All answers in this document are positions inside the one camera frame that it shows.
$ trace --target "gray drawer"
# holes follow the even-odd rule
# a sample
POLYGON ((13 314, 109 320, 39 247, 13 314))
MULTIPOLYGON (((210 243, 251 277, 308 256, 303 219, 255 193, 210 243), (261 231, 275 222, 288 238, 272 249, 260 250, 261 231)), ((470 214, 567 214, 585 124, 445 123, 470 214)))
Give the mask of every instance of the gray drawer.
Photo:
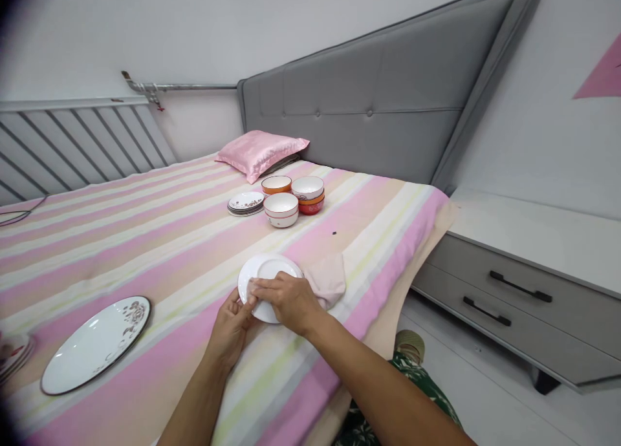
POLYGON ((423 264, 413 285, 575 385, 621 376, 621 361, 432 265, 423 264), (464 297, 510 326, 467 305, 464 297))
POLYGON ((621 301, 532 266, 446 235, 427 262, 502 301, 621 359, 621 301), (552 297, 546 303, 491 278, 552 297))

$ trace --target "pink satin pillow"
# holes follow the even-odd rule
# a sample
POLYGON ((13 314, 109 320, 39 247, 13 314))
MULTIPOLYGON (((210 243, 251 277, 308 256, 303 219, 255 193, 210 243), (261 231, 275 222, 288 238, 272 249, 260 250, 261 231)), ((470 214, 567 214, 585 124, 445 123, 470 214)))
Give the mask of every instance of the pink satin pillow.
POLYGON ((263 131, 250 131, 229 142, 218 152, 216 162, 226 162, 242 173, 253 184, 261 173, 284 157, 300 152, 310 141, 295 139, 263 131))

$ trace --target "bed mattress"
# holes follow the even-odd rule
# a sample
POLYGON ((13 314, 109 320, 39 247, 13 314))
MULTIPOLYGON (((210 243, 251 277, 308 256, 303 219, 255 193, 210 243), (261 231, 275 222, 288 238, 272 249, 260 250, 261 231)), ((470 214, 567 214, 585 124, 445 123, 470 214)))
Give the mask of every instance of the bed mattress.
MULTIPOLYGON (((0 329, 28 332, 37 344, 5 387, 29 444, 154 444, 202 357, 219 306, 257 253, 306 265, 342 252, 347 291, 330 312, 362 339, 449 204, 431 186, 299 161, 277 174, 322 177, 324 209, 275 229, 262 213, 227 213, 227 201, 260 191, 260 180, 250 186, 214 158, 54 195, 24 221, 0 228, 0 329), (40 377, 64 340, 133 295, 154 309, 137 344, 84 387, 44 395, 40 377)), ((338 378, 308 342, 280 325, 262 324, 248 339, 213 444, 302 441, 338 378)))

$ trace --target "gray upholstered headboard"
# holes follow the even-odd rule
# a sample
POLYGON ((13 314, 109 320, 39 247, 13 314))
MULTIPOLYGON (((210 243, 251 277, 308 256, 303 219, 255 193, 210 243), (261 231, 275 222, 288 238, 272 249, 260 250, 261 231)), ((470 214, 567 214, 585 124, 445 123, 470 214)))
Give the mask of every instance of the gray upholstered headboard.
POLYGON ((244 129, 444 190, 538 1, 456 0, 240 81, 244 129))

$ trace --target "metal pipe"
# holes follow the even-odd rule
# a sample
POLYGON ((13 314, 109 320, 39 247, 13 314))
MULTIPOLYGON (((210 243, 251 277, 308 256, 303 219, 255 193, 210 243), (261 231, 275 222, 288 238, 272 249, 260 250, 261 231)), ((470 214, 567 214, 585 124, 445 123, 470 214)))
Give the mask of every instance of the metal pipe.
POLYGON ((237 85, 234 84, 156 84, 156 83, 137 83, 131 79, 127 71, 121 71, 125 82, 131 90, 147 94, 147 98, 151 103, 157 105, 159 111, 163 111, 160 100, 157 98, 156 92, 167 92, 169 90, 235 90, 237 85))

